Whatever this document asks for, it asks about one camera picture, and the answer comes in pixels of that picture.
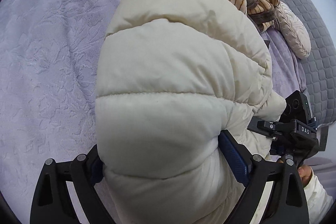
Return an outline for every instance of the purple fleece blanket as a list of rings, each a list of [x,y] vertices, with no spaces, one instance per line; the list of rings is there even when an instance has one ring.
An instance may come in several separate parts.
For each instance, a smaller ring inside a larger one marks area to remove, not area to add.
[[[105,30],[119,2],[0,3],[0,190],[23,224],[29,223],[44,161],[72,160],[95,144],[96,67]],[[295,59],[280,37],[269,35],[274,88],[287,96],[291,91],[284,85],[290,84],[291,90],[299,86],[298,65],[290,65]],[[96,189],[120,223],[104,181]],[[73,187],[70,195],[80,222],[88,223]]]

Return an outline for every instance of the jacket sleeve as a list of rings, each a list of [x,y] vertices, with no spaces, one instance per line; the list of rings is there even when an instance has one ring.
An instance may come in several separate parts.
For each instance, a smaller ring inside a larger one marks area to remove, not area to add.
[[[309,223],[318,224],[332,206],[333,198],[327,195],[314,172],[310,182],[304,188],[304,192],[308,205]]]

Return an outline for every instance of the cream puffer jacket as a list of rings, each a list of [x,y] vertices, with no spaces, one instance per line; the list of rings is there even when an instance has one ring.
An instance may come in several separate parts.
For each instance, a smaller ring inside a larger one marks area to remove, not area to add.
[[[229,1],[122,0],[96,82],[98,152],[122,223],[222,224],[244,188],[217,136],[268,154],[271,140],[246,127],[285,109],[271,75],[263,39]]]

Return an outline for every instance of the gray quilted fabric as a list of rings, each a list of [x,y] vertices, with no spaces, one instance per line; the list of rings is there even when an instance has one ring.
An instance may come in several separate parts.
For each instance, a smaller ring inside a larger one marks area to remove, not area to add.
[[[330,34],[311,0],[281,0],[303,22],[311,53],[302,60],[311,109],[319,123],[336,121],[336,50]]]

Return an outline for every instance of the beige pillow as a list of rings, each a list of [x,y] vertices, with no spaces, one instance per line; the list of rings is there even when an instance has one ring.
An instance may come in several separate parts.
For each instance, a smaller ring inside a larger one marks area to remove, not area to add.
[[[300,59],[308,57],[311,51],[311,43],[302,21],[281,1],[275,7],[275,11],[278,19],[275,25],[295,55]]]

